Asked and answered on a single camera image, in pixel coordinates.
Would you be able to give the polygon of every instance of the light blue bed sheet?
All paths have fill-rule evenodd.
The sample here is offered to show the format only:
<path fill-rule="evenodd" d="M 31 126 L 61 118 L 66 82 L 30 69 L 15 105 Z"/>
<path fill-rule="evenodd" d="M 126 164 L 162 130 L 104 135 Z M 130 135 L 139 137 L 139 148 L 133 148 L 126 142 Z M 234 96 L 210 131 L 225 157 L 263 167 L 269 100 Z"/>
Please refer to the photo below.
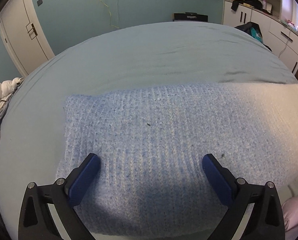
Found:
<path fill-rule="evenodd" d="M 54 182 L 64 153 L 67 96 L 194 82 L 298 83 L 251 36 L 199 22 L 141 25 L 104 34 L 67 49 L 31 73 L 12 98 L 1 125 L 0 211 L 11 238 L 18 236 L 27 184 Z M 60 233 L 66 239 L 63 229 Z M 194 234 L 191 239 L 209 234 Z M 96 239 L 129 238 L 97 235 Z"/>

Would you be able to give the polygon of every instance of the white door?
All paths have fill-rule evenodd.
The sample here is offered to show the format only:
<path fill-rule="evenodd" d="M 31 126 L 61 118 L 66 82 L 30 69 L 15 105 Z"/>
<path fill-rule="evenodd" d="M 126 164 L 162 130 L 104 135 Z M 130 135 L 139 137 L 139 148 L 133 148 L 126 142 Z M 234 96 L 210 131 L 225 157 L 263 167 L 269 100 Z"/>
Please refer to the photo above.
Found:
<path fill-rule="evenodd" d="M 295 74 L 298 70 L 298 55 L 289 46 L 281 54 L 280 60 Z"/>
<path fill-rule="evenodd" d="M 250 22 L 252 9 L 239 5 L 237 11 L 235 12 L 234 10 L 231 10 L 231 6 L 231 2 L 225 1 L 223 25 L 237 27 Z"/>
<path fill-rule="evenodd" d="M 298 55 L 272 33 L 268 33 L 267 46 L 295 74 L 298 70 Z"/>
<path fill-rule="evenodd" d="M 0 13 L 2 40 L 25 77 L 54 57 L 32 8 L 32 0 L 9 0 Z"/>
<path fill-rule="evenodd" d="M 263 42 L 265 45 L 267 45 L 267 41 L 269 39 L 269 29 L 270 29 L 270 23 L 271 23 L 271 18 L 259 13 L 257 11 L 252 11 L 251 14 L 251 22 L 257 23 L 260 27 L 260 31 L 262 34 Z"/>

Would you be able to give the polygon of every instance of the cable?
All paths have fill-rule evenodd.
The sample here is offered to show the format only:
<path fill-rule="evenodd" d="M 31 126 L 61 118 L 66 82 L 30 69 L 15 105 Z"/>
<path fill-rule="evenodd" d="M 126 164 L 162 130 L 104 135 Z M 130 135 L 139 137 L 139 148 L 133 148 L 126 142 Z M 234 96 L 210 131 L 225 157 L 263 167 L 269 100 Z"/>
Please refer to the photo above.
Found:
<path fill-rule="evenodd" d="M 288 42 L 289 42 L 289 40 L 290 40 L 290 35 L 291 35 L 291 30 L 289 30 L 289 37 L 288 37 L 288 40 L 287 40 L 287 42 L 286 42 L 286 47 L 282 50 L 282 52 L 280 52 L 278 58 L 280 58 L 281 54 L 285 52 L 285 50 L 286 50 L 286 48 L 287 48 L 287 45 L 288 45 Z"/>
<path fill-rule="evenodd" d="M 119 26 L 119 0 L 116 0 L 116 24 Z"/>
<path fill-rule="evenodd" d="M 111 18 L 112 18 L 112 15 L 111 15 L 109 6 L 106 5 L 103 1 L 101 1 L 101 0 L 99 0 L 99 1 L 102 2 L 106 7 L 108 7 L 109 14 L 110 14 L 110 26 L 115 27 L 115 28 L 117 28 L 117 29 L 120 29 L 119 27 L 117 27 L 117 26 L 111 24 Z"/>

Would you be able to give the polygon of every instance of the door handle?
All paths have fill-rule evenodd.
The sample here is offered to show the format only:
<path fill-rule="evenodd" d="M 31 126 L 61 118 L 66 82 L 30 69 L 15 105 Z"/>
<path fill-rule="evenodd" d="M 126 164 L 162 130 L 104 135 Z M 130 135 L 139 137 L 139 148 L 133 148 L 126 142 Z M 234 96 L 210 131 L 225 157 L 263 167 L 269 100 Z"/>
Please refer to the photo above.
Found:
<path fill-rule="evenodd" d="M 292 73 L 295 71 L 297 65 L 298 65 L 298 62 L 296 62 L 295 66 L 294 66 L 294 68 L 292 70 Z"/>
<path fill-rule="evenodd" d="M 293 42 L 293 40 L 286 34 L 284 34 L 283 32 L 281 32 L 282 36 L 284 36 L 285 38 L 287 38 L 288 40 L 290 40 L 291 42 Z"/>
<path fill-rule="evenodd" d="M 29 32 L 31 32 L 31 31 L 33 31 L 34 32 L 34 34 L 36 35 L 35 37 L 37 37 L 38 36 L 38 33 L 36 32 L 36 28 L 34 27 L 34 24 L 33 23 L 31 23 L 31 29 L 30 30 L 28 30 L 28 34 L 29 34 Z"/>

